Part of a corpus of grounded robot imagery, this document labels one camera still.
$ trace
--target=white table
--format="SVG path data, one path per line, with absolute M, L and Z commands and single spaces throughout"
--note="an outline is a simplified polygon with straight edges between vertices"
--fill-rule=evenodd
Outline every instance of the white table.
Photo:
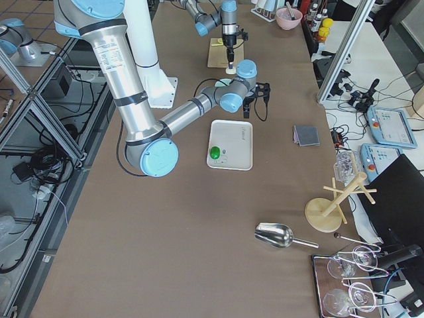
M 336 52 L 339 47 L 341 40 L 348 28 L 349 22 L 335 21 L 334 25 L 331 27 L 331 34 L 329 35 L 326 43 L 325 49 L 329 52 Z M 402 73 L 400 72 L 398 66 L 394 62 L 387 48 L 384 46 L 377 32 L 374 30 L 374 27 L 371 23 L 365 23 L 352 50 L 350 51 L 352 62 L 345 64 L 343 69 L 350 72 L 351 81 L 357 86 L 354 86 L 354 90 L 359 91 L 368 91 L 371 83 L 376 79 L 380 79 L 380 83 L 376 87 L 378 91 L 383 90 L 382 93 L 397 96 L 401 99 L 387 98 L 384 99 L 385 95 L 379 93 L 374 94 L 376 104 L 379 107 L 396 109 L 399 107 L 405 107 L 411 105 L 409 101 L 413 98 L 413 92 L 410 90 L 410 86 L 404 78 L 402 78 Z M 312 56 L 312 60 L 320 58 L 315 54 Z M 344 80 L 343 83 L 349 83 L 352 85 L 352 82 L 349 80 Z M 331 97 L 332 100 L 327 100 L 324 102 L 323 106 L 327 110 L 327 119 L 329 122 L 329 127 L 338 127 L 340 125 L 346 124 L 350 127 L 350 131 L 357 133 L 362 132 L 362 128 L 356 126 L 356 115 L 354 113 L 343 113 L 341 111 L 335 110 L 338 104 L 343 101 L 349 100 L 349 93 L 344 93 L 341 97 L 334 96 Z M 347 103 L 342 104 L 343 107 L 348 107 Z M 354 111 L 353 107 L 348 108 L 347 110 Z M 411 127 L 420 129 L 424 127 L 422 121 L 411 119 L 409 120 Z M 424 132 L 415 132 L 414 136 L 418 143 L 418 148 L 413 150 L 404 149 L 403 153 L 412 161 L 412 163 L 418 169 L 424 169 L 424 159 L 422 157 L 424 149 Z M 349 138 L 358 138 L 357 134 L 349 134 Z M 360 140 L 350 140 L 348 141 L 348 147 L 354 151 L 359 152 L 360 146 L 364 143 L 376 143 L 370 134 L 369 128 L 366 129 L 366 134 Z M 365 213 L 364 208 L 360 204 L 359 199 L 354 195 L 353 197 L 356 203 L 356 210 L 353 213 L 355 218 L 356 229 L 361 237 L 366 239 L 368 242 L 377 242 L 376 233 L 370 226 L 368 216 Z M 407 285 L 400 288 L 390 290 L 390 294 L 396 296 L 398 299 L 402 299 L 412 291 L 411 286 Z M 390 317 L 397 317 L 401 311 L 402 307 L 400 304 L 388 306 L 387 310 L 390 313 Z

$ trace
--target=white tray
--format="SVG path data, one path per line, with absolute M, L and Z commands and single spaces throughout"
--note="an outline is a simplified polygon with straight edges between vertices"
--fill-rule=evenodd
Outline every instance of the white tray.
M 206 163 L 211 168 L 249 170 L 253 166 L 253 126 L 244 121 L 215 120 L 211 124 Z M 209 151 L 219 147 L 220 157 L 212 159 Z

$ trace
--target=black monitor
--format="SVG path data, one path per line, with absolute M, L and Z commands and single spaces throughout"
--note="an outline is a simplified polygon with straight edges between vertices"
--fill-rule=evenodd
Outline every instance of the black monitor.
M 424 176 L 405 154 L 398 157 L 369 186 L 376 204 L 359 195 L 365 212 L 385 246 L 413 244 L 424 250 Z M 418 298 L 424 302 L 424 256 L 398 264 Z

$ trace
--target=gray floor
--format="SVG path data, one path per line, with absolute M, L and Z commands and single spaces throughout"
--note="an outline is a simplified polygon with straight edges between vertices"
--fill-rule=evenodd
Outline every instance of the gray floor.
M 401 70 L 402 74 L 405 76 L 413 72 L 418 63 L 424 62 L 419 60 L 419 58 L 411 51 L 411 48 L 407 45 L 408 40 L 409 39 L 403 40 L 402 36 L 399 35 L 399 32 L 394 27 L 390 28 L 389 35 L 384 40 L 386 48 L 389 50 L 392 58 Z M 417 93 L 423 85 L 423 79 L 421 79 L 415 72 L 405 78 L 414 93 Z

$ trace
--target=green object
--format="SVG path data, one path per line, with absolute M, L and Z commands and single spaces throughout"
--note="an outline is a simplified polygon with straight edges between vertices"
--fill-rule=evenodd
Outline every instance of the green object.
M 219 147 L 214 146 L 210 149 L 209 155 L 212 159 L 218 159 L 221 155 L 221 149 L 219 149 Z

